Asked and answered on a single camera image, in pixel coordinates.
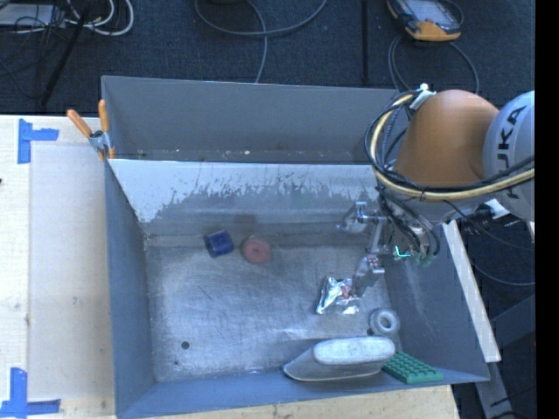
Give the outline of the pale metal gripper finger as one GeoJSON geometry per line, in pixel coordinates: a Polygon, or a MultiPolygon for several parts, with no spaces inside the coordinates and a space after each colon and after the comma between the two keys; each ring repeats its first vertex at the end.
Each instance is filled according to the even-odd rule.
{"type": "Polygon", "coordinates": [[[385,273],[383,261],[377,254],[364,256],[357,264],[352,276],[352,294],[360,298],[385,273]]]}
{"type": "Polygon", "coordinates": [[[378,226],[386,221],[379,209],[369,210],[367,202],[355,202],[342,216],[336,229],[347,233],[362,233],[369,225],[378,226]]]}

